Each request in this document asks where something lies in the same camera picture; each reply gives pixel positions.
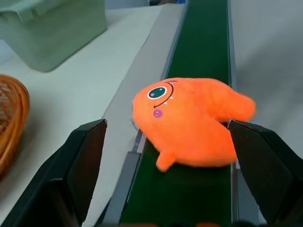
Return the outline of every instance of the wicker basket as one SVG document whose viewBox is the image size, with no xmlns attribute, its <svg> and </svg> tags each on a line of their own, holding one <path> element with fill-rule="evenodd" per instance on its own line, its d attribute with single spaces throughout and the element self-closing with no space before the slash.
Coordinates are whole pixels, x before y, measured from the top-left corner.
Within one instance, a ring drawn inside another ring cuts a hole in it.
<svg viewBox="0 0 303 227">
<path fill-rule="evenodd" d="M 0 74 L 0 180 L 17 152 L 29 112 L 29 94 L 17 79 Z"/>
</svg>

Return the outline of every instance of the green conveyor belt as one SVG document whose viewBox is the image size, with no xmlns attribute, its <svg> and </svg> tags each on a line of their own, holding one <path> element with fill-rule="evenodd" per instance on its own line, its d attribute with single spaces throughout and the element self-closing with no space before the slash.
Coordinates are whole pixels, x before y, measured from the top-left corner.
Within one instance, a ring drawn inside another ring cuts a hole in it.
<svg viewBox="0 0 303 227">
<path fill-rule="evenodd" d="M 215 78 L 229 83 L 227 0 L 189 0 L 168 78 Z M 158 152 L 146 143 L 122 223 L 231 222 L 231 172 L 174 165 L 156 168 Z"/>
</svg>

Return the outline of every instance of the light green storage bin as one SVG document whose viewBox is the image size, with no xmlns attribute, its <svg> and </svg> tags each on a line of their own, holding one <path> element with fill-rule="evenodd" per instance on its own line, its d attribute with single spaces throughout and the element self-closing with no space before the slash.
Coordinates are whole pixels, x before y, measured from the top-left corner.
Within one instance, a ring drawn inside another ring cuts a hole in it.
<svg viewBox="0 0 303 227">
<path fill-rule="evenodd" d="M 106 29 L 105 0 L 0 0 L 0 38 L 38 71 L 55 69 Z"/>
</svg>

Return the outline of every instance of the orange plush toy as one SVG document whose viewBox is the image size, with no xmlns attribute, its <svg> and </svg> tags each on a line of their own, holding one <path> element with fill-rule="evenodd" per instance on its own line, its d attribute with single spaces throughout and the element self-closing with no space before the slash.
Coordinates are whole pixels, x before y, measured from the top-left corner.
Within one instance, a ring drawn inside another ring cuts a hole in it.
<svg viewBox="0 0 303 227">
<path fill-rule="evenodd" d="M 219 167 L 236 161 L 230 119 L 249 121 L 255 102 L 215 79 L 174 78 L 140 91 L 133 102 L 134 120 L 160 152 L 157 167 L 174 163 Z"/>
</svg>

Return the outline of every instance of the table surface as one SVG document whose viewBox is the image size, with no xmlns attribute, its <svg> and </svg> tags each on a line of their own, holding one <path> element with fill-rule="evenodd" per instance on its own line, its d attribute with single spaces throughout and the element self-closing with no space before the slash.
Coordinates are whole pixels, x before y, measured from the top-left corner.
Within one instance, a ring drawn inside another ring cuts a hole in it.
<svg viewBox="0 0 303 227">
<path fill-rule="evenodd" d="M 6 61 L 2 56 L 0 73 L 17 78 L 26 86 L 31 97 L 31 110 L 19 156 L 0 183 L 0 224 L 41 164 L 69 134 L 80 125 L 103 117 L 162 8 L 108 10 L 108 30 L 50 73 L 31 70 L 15 55 Z M 130 107 L 131 98 L 124 105 Z M 131 124 L 130 127 L 135 137 L 136 130 Z M 121 156 L 122 166 L 128 151 L 125 144 L 120 145 L 125 154 L 115 153 L 110 148 L 104 152 L 109 165 L 103 160 L 102 170 L 111 172 L 112 177 L 96 188 L 102 192 L 99 197 L 103 203 L 95 204 L 97 212 L 91 214 L 87 226 L 97 220 L 102 211 L 100 206 L 107 203 L 116 184 L 121 167 L 116 163 L 112 168 L 113 163 Z"/>
</svg>

